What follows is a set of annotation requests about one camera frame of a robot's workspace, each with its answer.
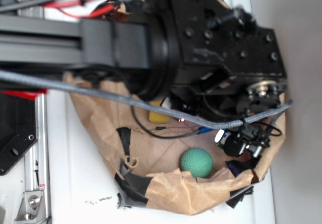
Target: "green ball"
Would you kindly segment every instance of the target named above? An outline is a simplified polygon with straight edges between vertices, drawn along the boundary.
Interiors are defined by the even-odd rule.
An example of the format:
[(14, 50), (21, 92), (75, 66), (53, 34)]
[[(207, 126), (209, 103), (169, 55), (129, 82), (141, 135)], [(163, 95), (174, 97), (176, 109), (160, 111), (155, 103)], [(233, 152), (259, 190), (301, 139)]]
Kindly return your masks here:
[(193, 177), (206, 178), (213, 169), (211, 155), (201, 148), (185, 151), (180, 159), (182, 171), (190, 171)]

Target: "yellow sponge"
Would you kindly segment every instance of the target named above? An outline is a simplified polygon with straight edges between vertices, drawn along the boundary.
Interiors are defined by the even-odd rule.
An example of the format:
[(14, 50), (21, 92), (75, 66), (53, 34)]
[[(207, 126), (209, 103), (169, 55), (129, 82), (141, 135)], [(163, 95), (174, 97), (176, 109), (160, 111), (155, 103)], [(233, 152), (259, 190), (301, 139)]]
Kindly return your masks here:
[[(150, 102), (150, 103), (155, 106), (160, 106), (162, 103), (162, 100), (157, 101), (157, 102)], [(168, 123), (168, 122), (170, 122), (170, 117), (160, 114), (160, 113), (150, 112), (149, 113), (149, 121), (151, 123), (158, 123), (158, 124)]]

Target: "brown paper bag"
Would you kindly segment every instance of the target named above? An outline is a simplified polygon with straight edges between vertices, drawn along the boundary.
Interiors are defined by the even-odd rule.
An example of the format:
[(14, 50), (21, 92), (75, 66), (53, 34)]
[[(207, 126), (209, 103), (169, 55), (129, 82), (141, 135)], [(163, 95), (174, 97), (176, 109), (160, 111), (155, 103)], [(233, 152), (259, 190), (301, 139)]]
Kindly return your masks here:
[[(121, 83), (103, 82), (101, 89), (128, 95)], [(244, 161), (249, 155), (245, 153), (239, 158), (228, 157), (215, 146), (215, 131), (182, 139), (157, 139), (136, 125), (128, 105), (75, 94), (71, 98), (112, 177), (115, 176), (117, 182), (122, 183), (122, 191), (131, 193), (129, 203), (138, 200), (147, 208), (193, 215), (228, 201), (232, 191), (263, 180), (285, 138), (285, 116), (282, 116), (277, 127), (283, 135), (271, 138), (271, 147), (263, 151), (262, 158), (253, 170), (243, 171), (235, 177), (225, 162)], [(136, 114), (147, 129), (166, 126), (166, 129), (155, 132), (159, 135), (184, 134), (198, 128), (195, 124), (178, 123), (174, 119), (168, 124), (152, 124), (148, 121), (147, 111), (136, 109)], [(129, 139), (125, 140), (127, 147), (117, 131), (119, 128), (130, 132)], [(194, 147), (208, 151), (213, 158), (214, 170), (207, 179), (195, 179), (190, 172), (181, 172), (179, 169), (183, 152)]]

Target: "black metal plate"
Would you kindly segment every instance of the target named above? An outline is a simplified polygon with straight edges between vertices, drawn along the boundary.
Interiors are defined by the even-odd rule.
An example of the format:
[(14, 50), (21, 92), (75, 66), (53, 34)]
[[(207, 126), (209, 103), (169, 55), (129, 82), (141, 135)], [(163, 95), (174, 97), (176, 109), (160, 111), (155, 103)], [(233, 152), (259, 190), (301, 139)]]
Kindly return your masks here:
[(36, 142), (35, 101), (0, 94), (0, 175)]

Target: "screw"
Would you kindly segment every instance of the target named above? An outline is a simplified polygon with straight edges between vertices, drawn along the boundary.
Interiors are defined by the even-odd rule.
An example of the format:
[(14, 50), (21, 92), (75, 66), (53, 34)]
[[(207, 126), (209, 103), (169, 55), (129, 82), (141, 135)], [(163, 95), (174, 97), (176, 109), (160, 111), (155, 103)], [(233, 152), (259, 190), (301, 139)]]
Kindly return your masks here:
[(259, 97), (264, 97), (264, 96), (266, 96), (266, 94), (267, 94), (266, 91), (260, 91), (260, 92), (258, 92), (258, 96)]
[(242, 34), (240, 33), (240, 31), (236, 31), (235, 32), (235, 38), (236, 39), (241, 39), (241, 37), (242, 37)]
[(31, 219), (31, 214), (30, 213), (24, 214), (24, 220), (30, 220), (30, 219)]
[(267, 43), (270, 43), (273, 41), (273, 37), (270, 34), (268, 34), (268, 35), (266, 35), (265, 40)]
[(271, 60), (272, 61), (277, 61), (278, 60), (278, 55), (276, 52), (271, 53)]
[(185, 33), (189, 38), (191, 38), (195, 34), (192, 28), (186, 28)]
[(211, 39), (213, 36), (212, 32), (209, 29), (205, 30), (204, 35), (207, 39)]
[(31, 206), (35, 206), (40, 203), (40, 198), (36, 195), (33, 195), (29, 198), (29, 204)]
[(240, 52), (239, 56), (242, 58), (242, 59), (245, 59), (247, 57), (247, 52), (246, 51), (242, 51)]

